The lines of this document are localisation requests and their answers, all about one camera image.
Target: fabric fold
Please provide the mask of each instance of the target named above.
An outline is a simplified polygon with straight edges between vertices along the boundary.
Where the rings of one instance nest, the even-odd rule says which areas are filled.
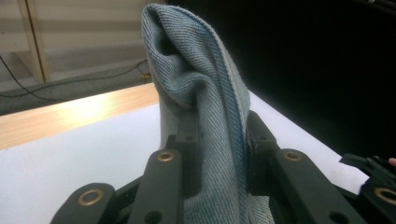
[[[162,145],[183,111],[198,110],[202,189],[185,200],[185,223],[268,223],[267,198],[247,192],[248,89],[221,40],[189,11],[164,5],[145,7],[142,32],[160,94]]]

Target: white table surface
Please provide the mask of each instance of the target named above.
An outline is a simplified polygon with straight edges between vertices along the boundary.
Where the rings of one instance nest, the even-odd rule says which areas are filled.
[[[358,193],[367,175],[254,94],[251,110],[281,148],[307,154],[335,185]],[[0,151],[0,223],[50,223],[76,189],[107,183],[115,189],[141,176],[160,145],[158,105]]]

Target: dark background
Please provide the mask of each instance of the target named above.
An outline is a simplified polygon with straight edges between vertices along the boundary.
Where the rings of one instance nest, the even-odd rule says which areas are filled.
[[[248,88],[334,151],[396,156],[396,16],[352,0],[169,4],[207,21]]]

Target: black cable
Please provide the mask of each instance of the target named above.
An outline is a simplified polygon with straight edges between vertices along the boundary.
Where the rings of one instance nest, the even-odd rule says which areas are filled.
[[[143,60],[143,61],[137,63],[133,68],[128,69],[128,70],[125,71],[125,72],[116,74],[116,75],[114,75],[114,76],[78,79],[78,80],[73,80],[73,81],[67,81],[67,82],[52,84],[52,85],[40,87],[40,88],[37,88],[37,89],[35,89],[35,90],[29,91],[29,90],[27,90],[25,87],[23,87],[23,86],[21,85],[20,82],[18,82],[18,80],[17,80],[17,79],[14,77],[14,75],[11,73],[11,71],[10,71],[9,68],[7,67],[6,63],[5,63],[5,62],[3,61],[3,59],[1,58],[1,56],[0,56],[0,59],[1,59],[1,61],[3,62],[4,66],[7,68],[8,72],[11,74],[11,76],[14,78],[14,80],[18,83],[18,85],[21,86],[21,87],[26,91],[26,93],[22,93],[22,94],[18,94],[18,95],[4,95],[4,94],[0,94],[1,97],[7,97],[7,98],[22,97],[22,96],[29,95],[29,94],[32,94],[33,96],[37,97],[37,95],[35,94],[35,92],[37,92],[37,91],[42,91],[42,90],[47,89],[47,88],[52,88],[52,87],[55,87],[55,86],[62,86],[62,85],[71,84],[71,83],[79,83],[79,82],[84,82],[84,81],[95,81],[95,80],[108,79],[108,78],[113,78],[113,77],[120,77],[120,76],[122,76],[122,75],[125,75],[125,74],[127,74],[127,73],[129,73],[129,72],[135,70],[136,68],[137,68],[137,69],[139,70],[139,72],[143,75],[143,72],[140,70],[139,66],[140,66],[140,64],[142,64],[142,63],[144,63],[144,62],[146,61],[146,60]],[[43,99],[43,100],[51,100],[51,101],[53,101],[53,100],[55,100],[55,101],[67,101],[67,99],[46,99],[46,98],[43,98],[43,97],[40,97],[40,96],[38,96],[38,98],[39,98],[39,99]]]
[[[8,70],[9,74],[12,76],[12,78],[15,80],[15,82],[17,82],[17,84],[24,89],[25,91],[27,91],[27,94],[32,94],[34,97],[41,99],[41,100],[45,100],[45,101],[62,101],[61,99],[50,99],[50,98],[45,98],[45,97],[41,97],[39,95],[36,95],[34,92],[29,91],[28,89],[26,89],[24,86],[22,86],[22,84],[14,77],[14,75],[12,74],[11,70],[8,68],[8,65],[6,64],[6,62],[4,62],[3,58],[0,56],[0,60],[3,62],[4,66],[6,67],[6,69]]]

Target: denim fabric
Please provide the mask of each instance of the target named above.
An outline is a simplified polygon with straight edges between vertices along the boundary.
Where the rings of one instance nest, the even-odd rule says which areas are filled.
[[[142,22],[163,144],[176,133],[180,113],[198,109],[202,189],[184,201],[184,222],[271,223],[268,198],[247,192],[249,94],[219,37],[180,7],[148,5]]]

